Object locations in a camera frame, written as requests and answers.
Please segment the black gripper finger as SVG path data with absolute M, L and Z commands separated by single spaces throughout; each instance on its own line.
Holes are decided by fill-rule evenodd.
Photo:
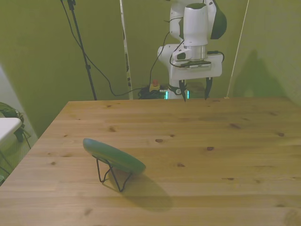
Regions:
M 183 100 L 186 102 L 186 83 L 185 80 L 179 80 L 179 88 L 181 91 L 181 95 L 183 97 Z
M 213 78 L 212 77 L 206 78 L 206 88 L 205 88 L 205 97 L 204 97 L 205 100 L 209 98 L 212 84 L 213 84 Z

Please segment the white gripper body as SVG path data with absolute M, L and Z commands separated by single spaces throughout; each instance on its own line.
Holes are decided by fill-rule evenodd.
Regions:
M 222 54 L 208 55 L 205 61 L 210 63 L 198 64 L 189 67 L 170 67 L 170 78 L 173 80 L 190 80 L 200 78 L 219 77 L 222 74 Z

